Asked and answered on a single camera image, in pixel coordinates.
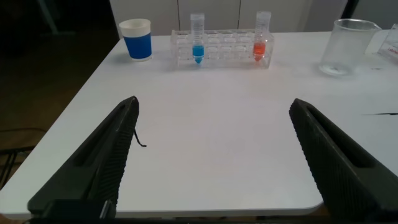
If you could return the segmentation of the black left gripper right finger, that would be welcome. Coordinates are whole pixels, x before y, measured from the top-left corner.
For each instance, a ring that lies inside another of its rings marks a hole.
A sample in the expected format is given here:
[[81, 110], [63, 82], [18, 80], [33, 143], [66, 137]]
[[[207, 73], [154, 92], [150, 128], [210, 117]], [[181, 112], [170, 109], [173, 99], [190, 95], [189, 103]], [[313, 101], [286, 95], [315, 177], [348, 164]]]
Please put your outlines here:
[[397, 176], [310, 103], [289, 109], [298, 141], [331, 217], [397, 223]]

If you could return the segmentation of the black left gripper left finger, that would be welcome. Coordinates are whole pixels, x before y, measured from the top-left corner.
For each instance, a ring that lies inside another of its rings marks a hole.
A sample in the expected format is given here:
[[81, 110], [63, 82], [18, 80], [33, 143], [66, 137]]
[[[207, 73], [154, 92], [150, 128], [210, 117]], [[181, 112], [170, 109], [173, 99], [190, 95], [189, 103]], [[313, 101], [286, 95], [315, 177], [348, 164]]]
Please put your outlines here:
[[102, 217], [108, 208], [115, 213], [138, 116], [138, 99], [122, 100], [29, 200], [30, 213], [45, 218], [90, 211]]

